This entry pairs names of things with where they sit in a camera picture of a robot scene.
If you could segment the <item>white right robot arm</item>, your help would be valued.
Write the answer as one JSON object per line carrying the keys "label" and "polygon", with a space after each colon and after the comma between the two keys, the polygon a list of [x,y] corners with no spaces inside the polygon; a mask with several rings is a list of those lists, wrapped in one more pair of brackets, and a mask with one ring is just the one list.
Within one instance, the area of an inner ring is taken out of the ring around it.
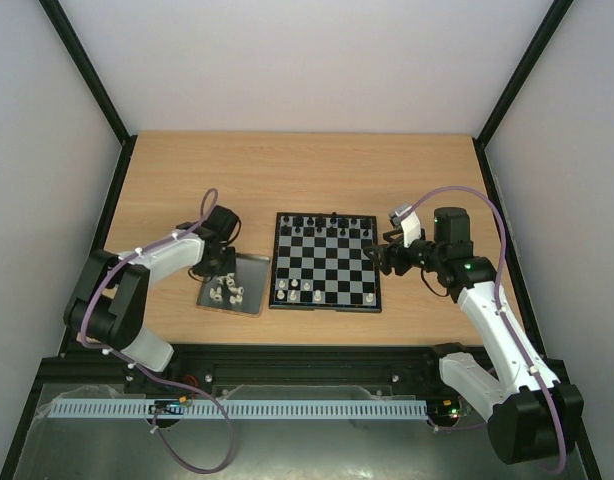
{"label": "white right robot arm", "polygon": [[562,469],[581,425],[582,394],[558,378],[519,326],[499,271],[473,252],[466,210],[436,209],[431,240],[411,206],[389,219],[392,230],[383,244],[367,248],[369,258],[384,274],[402,276],[412,268],[435,273],[476,328],[493,366],[487,371],[460,346],[445,344],[423,367],[425,384],[437,392],[454,389],[483,418],[504,463],[555,456]]}

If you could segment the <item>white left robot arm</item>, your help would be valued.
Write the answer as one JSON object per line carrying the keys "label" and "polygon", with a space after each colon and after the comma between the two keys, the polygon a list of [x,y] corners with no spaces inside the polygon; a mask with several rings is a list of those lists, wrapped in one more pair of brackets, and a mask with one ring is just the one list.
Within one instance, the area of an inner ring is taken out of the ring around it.
{"label": "white left robot arm", "polygon": [[144,325],[149,289],[182,270],[195,280],[233,273],[232,243],[241,226],[232,210],[216,206],[201,223],[180,224],[147,247],[118,254],[95,251],[67,303],[64,323],[89,348],[116,351],[132,363],[163,372],[174,349]]}

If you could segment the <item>black white chess board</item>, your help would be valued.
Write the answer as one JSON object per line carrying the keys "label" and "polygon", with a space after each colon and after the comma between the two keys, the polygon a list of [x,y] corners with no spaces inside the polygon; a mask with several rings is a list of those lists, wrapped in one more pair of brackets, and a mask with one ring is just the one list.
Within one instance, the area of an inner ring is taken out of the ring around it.
{"label": "black white chess board", "polygon": [[[332,212],[279,212],[276,215],[271,269],[269,307],[285,310],[333,310],[380,313],[382,311],[380,272],[364,249],[377,243],[377,219],[369,215]],[[299,285],[292,289],[290,282]],[[277,299],[278,282],[288,290],[284,301]],[[311,284],[303,291],[304,282]],[[297,300],[288,299],[297,292]],[[315,302],[315,290],[322,300]],[[365,302],[368,293],[374,301]]]}

